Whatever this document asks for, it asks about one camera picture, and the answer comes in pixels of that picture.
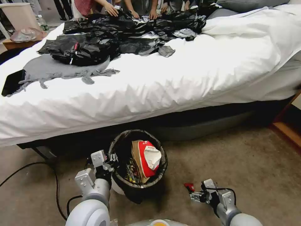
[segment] human hand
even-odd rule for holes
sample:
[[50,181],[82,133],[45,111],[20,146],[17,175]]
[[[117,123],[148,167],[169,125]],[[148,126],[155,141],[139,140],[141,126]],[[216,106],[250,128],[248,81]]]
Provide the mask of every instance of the human hand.
[[158,14],[156,12],[156,9],[151,9],[150,11],[150,15],[148,17],[149,19],[157,19],[158,18]]
[[163,7],[161,8],[161,13],[165,13],[167,11],[168,4],[164,3]]
[[112,4],[107,2],[104,5],[104,7],[105,7],[106,11],[108,12],[108,14],[110,14],[111,16],[116,16],[116,17],[118,16],[118,10],[115,9],[115,7]]
[[132,15],[133,15],[134,18],[136,18],[136,19],[140,18],[138,13],[136,13],[135,11],[131,11],[131,12],[132,12]]
[[184,5],[184,11],[189,10],[190,1],[188,0]]

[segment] red and white package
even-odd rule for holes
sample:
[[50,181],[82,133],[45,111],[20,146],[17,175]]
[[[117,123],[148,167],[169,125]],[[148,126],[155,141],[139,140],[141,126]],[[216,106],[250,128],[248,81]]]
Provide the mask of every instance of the red and white package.
[[145,177],[154,176],[162,157],[161,152],[149,141],[139,141],[138,148],[143,175]]

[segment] black cable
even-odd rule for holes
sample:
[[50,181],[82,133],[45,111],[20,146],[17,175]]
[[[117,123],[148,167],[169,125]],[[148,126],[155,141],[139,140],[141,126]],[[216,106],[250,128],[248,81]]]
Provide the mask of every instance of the black cable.
[[68,200],[68,202],[67,202],[67,216],[70,215],[70,209],[69,209],[70,202],[71,202],[73,199],[77,199],[77,198],[82,198],[82,195],[74,196],[74,197],[72,197],[71,199]]
[[231,188],[207,188],[205,187],[206,189],[208,190],[216,190],[216,191],[221,191],[221,190],[230,190],[231,192],[233,192],[233,195],[234,195],[234,205],[236,206],[236,194],[235,194],[235,191]]
[[62,209],[60,208],[60,204],[59,204],[59,180],[58,180],[58,178],[57,178],[57,174],[56,174],[55,168],[54,168],[52,165],[50,165],[49,163],[47,163],[47,162],[35,162],[35,163],[30,163],[30,164],[27,164],[27,165],[21,167],[21,168],[18,169],[16,172],[14,172],[13,174],[11,174],[8,178],[6,178],[6,179],[0,184],[0,187],[1,187],[6,181],[8,181],[12,176],[14,176],[17,172],[19,172],[19,171],[23,170],[24,168],[27,168],[27,167],[29,167],[29,166],[31,166],[31,165],[37,165],[37,164],[45,164],[45,165],[49,166],[49,167],[53,170],[54,175],[55,175],[55,182],[56,182],[56,205],[57,205],[57,208],[58,208],[58,210],[59,210],[61,216],[64,218],[64,220],[67,220],[67,218],[66,218],[66,216],[63,214],[63,211],[62,211]]

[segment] water bottle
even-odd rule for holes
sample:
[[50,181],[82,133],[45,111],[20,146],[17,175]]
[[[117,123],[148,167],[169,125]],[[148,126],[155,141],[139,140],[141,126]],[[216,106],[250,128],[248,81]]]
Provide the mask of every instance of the water bottle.
[[38,24],[43,31],[49,30],[46,21],[43,19],[42,15],[38,15]]

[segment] beige carpet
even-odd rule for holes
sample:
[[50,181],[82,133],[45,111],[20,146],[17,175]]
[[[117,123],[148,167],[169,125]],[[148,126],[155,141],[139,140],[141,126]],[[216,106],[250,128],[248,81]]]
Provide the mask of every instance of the beige carpet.
[[[192,202],[183,183],[212,178],[233,188],[238,208],[256,216],[264,226],[300,225],[301,156],[267,128],[239,127],[186,142],[167,142],[168,169],[161,200],[131,203],[111,191],[110,216],[125,225],[149,218],[168,218],[191,226],[219,226],[206,204]],[[0,181],[25,164],[41,158],[17,146],[0,149]],[[74,176],[85,160],[57,164],[60,204],[80,194]],[[71,204],[73,208],[79,200]],[[55,203],[55,180],[47,166],[38,165],[16,174],[0,188],[1,226],[64,225]]]

